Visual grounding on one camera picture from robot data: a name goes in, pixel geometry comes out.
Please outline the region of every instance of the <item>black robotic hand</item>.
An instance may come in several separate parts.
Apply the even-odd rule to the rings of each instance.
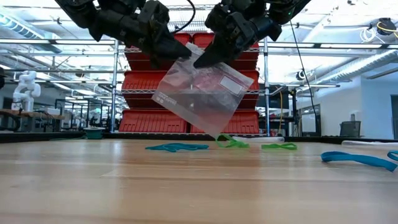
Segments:
[[[267,2],[271,4],[268,11]],[[276,41],[282,32],[280,25],[290,21],[308,2],[310,0],[222,0],[205,22],[215,37],[194,66],[228,63],[267,36]]]
[[[97,41],[108,35],[157,58],[190,57],[191,51],[175,40],[167,28],[169,10],[158,1],[146,0],[55,0],[81,28],[88,28]]]

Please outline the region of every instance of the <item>chair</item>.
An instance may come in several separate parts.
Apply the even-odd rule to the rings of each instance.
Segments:
[[[344,121],[340,124],[340,137],[360,138],[361,122]]]

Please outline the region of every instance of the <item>clear ziploc bag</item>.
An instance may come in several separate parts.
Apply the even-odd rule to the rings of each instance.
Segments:
[[[191,43],[186,46],[192,56],[173,64],[152,99],[217,138],[254,80],[225,63],[194,68],[193,63],[203,51]]]

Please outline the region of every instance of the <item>red storage bin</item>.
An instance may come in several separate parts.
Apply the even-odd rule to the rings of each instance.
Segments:
[[[193,35],[193,43],[201,48],[206,48],[213,41],[214,34],[197,33]],[[258,49],[259,44],[255,43],[251,48]],[[241,56],[230,63],[230,66],[237,70],[254,70],[257,67],[259,52],[243,52]]]
[[[204,133],[204,131],[191,125],[191,133]],[[223,133],[229,134],[259,134],[259,113],[254,110],[235,111]]]
[[[259,73],[256,70],[240,71],[243,75],[252,78],[250,90],[259,89]],[[167,71],[130,71],[124,74],[122,90],[156,90]],[[154,102],[152,94],[123,94],[130,108],[163,108]],[[258,95],[245,95],[239,104],[239,109],[254,109]]]
[[[190,34],[178,33],[178,34],[175,34],[174,37],[178,41],[180,41],[183,45],[192,41],[192,37]],[[140,53],[125,53],[125,54],[126,54],[127,61],[129,61],[129,65],[132,70],[169,70],[170,67],[174,64],[173,60],[161,60],[160,68],[152,68],[152,65],[150,64],[150,58],[148,55],[146,55],[142,52],[140,52]]]
[[[256,70],[248,70],[248,71],[239,71],[243,75],[252,78],[254,80],[253,84],[250,86],[249,90],[258,90],[259,86],[259,72]],[[259,95],[245,95],[238,106],[238,109],[247,109],[254,110],[257,104],[257,100],[259,99]]]
[[[122,90],[156,90],[167,71],[130,71],[124,74]],[[123,94],[130,108],[163,108],[152,94]]]
[[[124,110],[120,132],[186,133],[187,122],[167,110]]]

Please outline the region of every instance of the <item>desk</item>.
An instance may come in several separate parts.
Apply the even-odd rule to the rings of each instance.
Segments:
[[[65,116],[62,116],[62,115],[49,116],[49,115],[46,115],[46,114],[40,113],[40,112],[25,112],[25,111],[23,111],[23,112],[19,113],[18,110],[9,110],[9,109],[1,109],[0,111],[13,114],[15,116],[20,117],[21,119],[26,118],[27,119],[27,131],[31,131],[31,132],[34,132],[36,118],[46,119],[46,120],[52,120],[52,119],[55,120],[55,124],[53,122],[53,125],[55,125],[55,131],[60,130],[61,121],[63,119],[65,119]],[[8,121],[9,121],[9,118],[7,116],[5,116],[4,119],[2,119],[1,126],[8,127]]]

